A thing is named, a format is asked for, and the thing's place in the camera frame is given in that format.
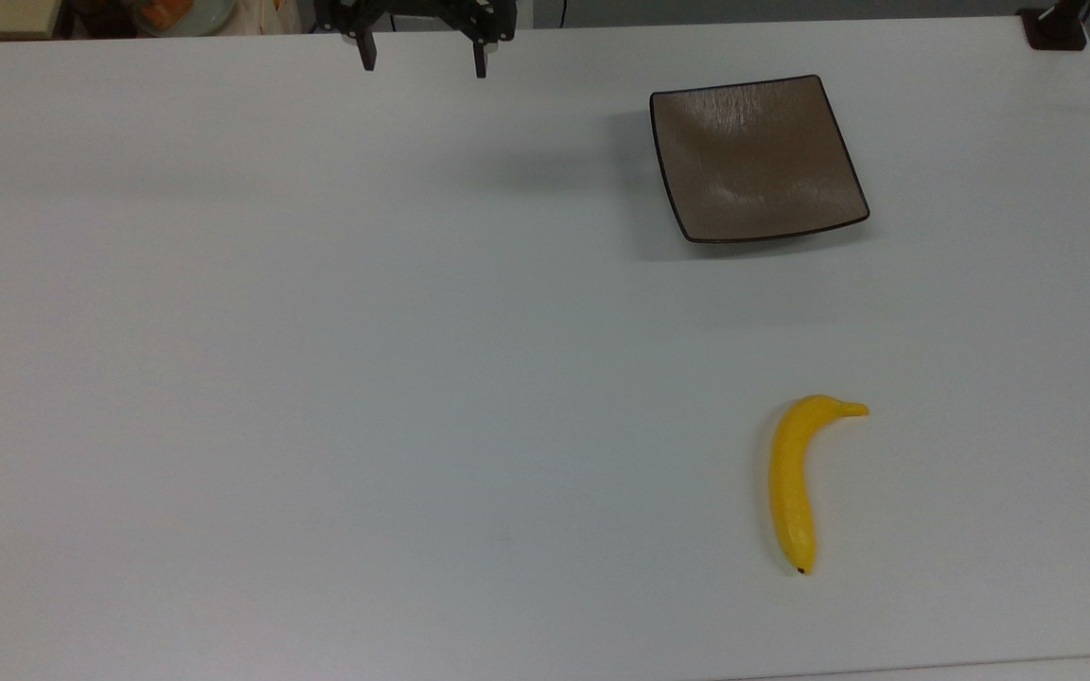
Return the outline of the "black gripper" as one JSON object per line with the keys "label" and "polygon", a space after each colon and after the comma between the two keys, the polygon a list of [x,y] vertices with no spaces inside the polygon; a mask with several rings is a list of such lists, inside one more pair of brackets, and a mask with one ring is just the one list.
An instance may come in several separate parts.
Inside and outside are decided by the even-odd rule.
{"label": "black gripper", "polygon": [[510,42],[516,36],[514,1],[316,1],[315,27],[334,31],[359,42],[366,72],[377,64],[375,36],[389,16],[437,19],[473,42],[473,69],[487,78],[491,44]]}

